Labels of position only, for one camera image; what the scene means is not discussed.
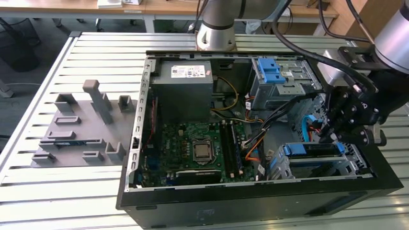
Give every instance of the yellow wire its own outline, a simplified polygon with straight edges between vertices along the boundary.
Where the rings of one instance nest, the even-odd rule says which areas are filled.
[[[237,90],[235,90],[234,86],[230,84],[230,82],[225,78],[222,78],[222,77],[217,77],[217,78],[222,79],[223,82],[227,83],[227,85],[231,87],[231,89],[234,91],[234,94],[235,94],[235,99],[234,99],[234,103],[230,106],[227,106],[225,108],[211,109],[211,111],[227,110],[227,109],[234,107],[234,105],[237,104],[237,101],[238,101],[238,93],[237,93]]]

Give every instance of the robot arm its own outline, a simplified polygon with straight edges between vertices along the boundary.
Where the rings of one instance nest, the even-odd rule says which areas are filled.
[[[233,50],[234,18],[270,18],[275,24],[288,2],[205,0],[203,23],[195,39],[198,50]],[[404,0],[374,42],[366,31],[371,41],[367,49],[340,47],[327,50],[320,56],[294,46],[274,25],[272,30],[291,50],[306,53],[320,62],[327,119],[322,124],[319,142],[336,140],[358,145],[384,145],[386,138],[378,125],[409,101],[409,0]]]
[[[409,101],[409,0],[386,24],[367,49],[340,47],[326,56],[340,60],[352,69],[368,72],[376,92],[358,98],[343,84],[339,73],[318,64],[327,87],[327,120],[319,142],[384,145],[378,125]]]
[[[229,51],[235,48],[234,19],[275,17],[288,0],[203,0],[203,22],[197,33],[198,50]]]

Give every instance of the motherboard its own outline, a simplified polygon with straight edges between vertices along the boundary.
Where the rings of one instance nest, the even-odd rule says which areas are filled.
[[[251,164],[240,163],[243,140],[239,122],[162,125],[158,154],[146,157],[145,186],[252,181]]]

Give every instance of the wooden desk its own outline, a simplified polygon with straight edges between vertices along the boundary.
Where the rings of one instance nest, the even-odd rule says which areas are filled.
[[[126,5],[121,8],[98,9],[97,0],[0,0],[0,12],[30,13],[98,13],[113,14],[123,11],[141,11],[143,13],[146,0],[141,5]]]
[[[197,3],[183,0],[147,0],[145,7],[145,14],[149,15],[150,20],[154,19],[179,19],[194,20],[197,9]],[[290,6],[292,13],[294,23],[316,23],[314,35],[324,35],[324,31],[319,21],[318,10],[314,8],[306,8],[304,6]],[[328,26],[331,20],[338,17],[336,11],[328,6],[323,11],[324,23]],[[286,23],[288,21],[288,15],[282,15],[278,22]]]
[[[195,15],[197,3],[183,0],[147,0],[145,13],[146,14],[178,14],[178,15]],[[304,6],[290,6],[292,16],[302,18],[318,18],[318,10],[314,8],[306,8]],[[328,6],[323,11],[323,16],[328,18],[336,18],[338,13]]]
[[[182,0],[143,0],[141,5],[123,4],[121,8],[97,9],[97,0],[0,0],[1,17],[142,19],[147,33],[154,33],[154,20],[194,20],[195,2]],[[294,23],[318,23],[314,35],[323,35],[318,10],[290,6]],[[326,24],[338,16],[328,7],[323,13]],[[283,15],[279,22],[288,21]]]

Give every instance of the ram slot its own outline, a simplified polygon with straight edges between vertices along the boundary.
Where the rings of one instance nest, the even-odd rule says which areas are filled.
[[[231,154],[231,144],[230,144],[231,132],[227,128],[225,121],[219,123],[219,138],[221,138],[221,151],[223,158],[225,176],[234,178],[234,158]]]
[[[238,140],[237,140],[237,132],[234,128],[234,124],[230,121],[230,131],[231,131],[231,138],[233,138],[233,151],[234,151],[234,159],[235,159],[235,167],[238,174],[242,174],[242,163],[240,163],[240,156],[239,156],[239,145],[238,145]]]

